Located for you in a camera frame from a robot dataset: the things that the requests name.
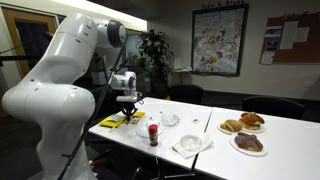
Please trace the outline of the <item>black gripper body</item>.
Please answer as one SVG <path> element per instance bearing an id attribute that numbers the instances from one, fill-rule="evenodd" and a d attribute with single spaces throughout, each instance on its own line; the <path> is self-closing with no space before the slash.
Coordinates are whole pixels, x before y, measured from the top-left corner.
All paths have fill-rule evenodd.
<path id="1" fill-rule="evenodd" d="M 126 120 L 129 121 L 137 112 L 135 104 L 141 101 L 141 98 L 137 96 L 118 96 L 116 100 L 122 104 L 121 112 L 126 116 Z"/>

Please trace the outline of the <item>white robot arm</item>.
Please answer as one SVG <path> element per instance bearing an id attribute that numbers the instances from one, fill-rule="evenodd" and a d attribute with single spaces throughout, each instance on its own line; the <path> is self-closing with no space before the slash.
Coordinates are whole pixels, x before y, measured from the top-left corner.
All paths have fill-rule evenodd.
<path id="1" fill-rule="evenodd" d="M 98 105 L 90 91 L 74 82 L 87 72 L 96 48 L 122 48 L 126 39 L 126 28 L 118 21 L 72 13 L 40 61 L 3 95 L 7 113 L 41 128 L 37 154 L 42 180 L 97 180 L 81 138 Z"/>

